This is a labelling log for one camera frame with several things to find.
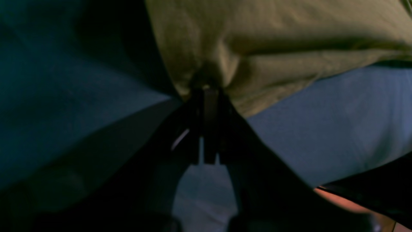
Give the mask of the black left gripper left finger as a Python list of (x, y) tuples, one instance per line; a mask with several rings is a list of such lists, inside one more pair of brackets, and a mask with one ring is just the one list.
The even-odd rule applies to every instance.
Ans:
[(171, 209), (180, 178), (199, 160), (204, 99), (194, 91), (115, 175), (68, 209), (39, 216), (32, 231), (183, 231)]

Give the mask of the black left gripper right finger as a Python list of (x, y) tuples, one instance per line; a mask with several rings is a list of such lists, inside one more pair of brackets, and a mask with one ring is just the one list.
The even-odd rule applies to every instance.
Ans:
[(228, 232), (375, 232), (369, 214), (341, 209), (287, 167), (216, 89), (203, 91), (204, 162), (228, 169), (238, 213)]

